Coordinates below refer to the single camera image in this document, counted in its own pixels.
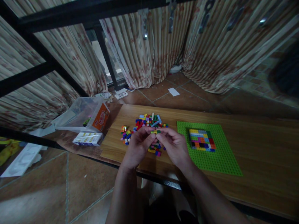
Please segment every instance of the wooden table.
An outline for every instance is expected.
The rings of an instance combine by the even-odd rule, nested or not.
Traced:
[[[299,123],[249,116],[204,113],[138,105],[123,105],[105,137],[102,157],[121,162],[127,145],[120,140],[123,125],[133,129],[140,114],[159,114],[176,130],[176,122],[221,124],[243,177],[204,170],[230,200],[298,220]],[[166,151],[147,153],[141,171],[184,182]]]

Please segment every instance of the green lego brick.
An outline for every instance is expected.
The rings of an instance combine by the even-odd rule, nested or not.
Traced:
[[[178,132],[185,136],[189,155],[199,169],[243,176],[220,124],[200,124],[177,121],[177,128]],[[192,149],[189,137],[189,129],[191,128],[202,128],[209,131],[215,142],[216,151],[206,152]]]
[[[191,140],[195,140],[195,141],[197,141],[197,140],[198,140],[198,137],[191,136]]]
[[[206,131],[206,134],[208,135],[208,138],[213,138],[210,131]]]

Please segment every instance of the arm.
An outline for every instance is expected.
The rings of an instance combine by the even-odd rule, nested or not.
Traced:
[[[185,137],[170,128],[160,130],[161,134],[157,134],[157,139],[165,146],[171,161],[186,177],[206,216],[217,224],[250,223],[195,166],[189,156]]]
[[[131,137],[128,150],[119,167],[112,202],[106,223],[142,223],[142,211],[137,204],[136,167],[144,159],[148,147],[155,142],[152,127],[142,127]]]

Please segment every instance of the hand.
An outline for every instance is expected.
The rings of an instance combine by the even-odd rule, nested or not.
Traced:
[[[149,146],[157,142],[156,134],[150,133],[153,130],[155,130],[155,128],[142,127],[132,134],[128,150],[121,163],[122,166],[128,169],[134,169],[141,163]]]
[[[165,146],[171,161],[180,170],[192,160],[188,153],[185,136],[177,133],[171,128],[159,128],[161,133],[157,134],[157,139]]]

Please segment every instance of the striped curtain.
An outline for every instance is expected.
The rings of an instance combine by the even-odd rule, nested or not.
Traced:
[[[44,59],[0,17],[0,81],[43,62]],[[78,97],[57,72],[51,72],[0,98],[0,126],[14,130],[47,126]]]
[[[207,0],[197,1],[183,55],[184,74],[205,91],[225,93],[299,31],[296,1],[248,1],[238,22],[227,31],[239,0],[216,0],[204,32],[198,33]],[[287,7],[279,11],[282,5]],[[259,28],[265,15],[278,17]]]
[[[22,17],[67,1],[5,2],[18,17]],[[3,18],[0,23],[0,80],[45,62]],[[35,35],[90,96],[107,91],[99,60],[82,24]],[[14,130],[46,127],[78,97],[57,72],[51,72],[0,98],[0,125]]]
[[[183,50],[193,5],[194,2],[177,5],[172,33],[168,33],[168,7],[149,10],[147,40],[143,40],[137,12],[100,20],[129,87],[149,88],[165,79]]]

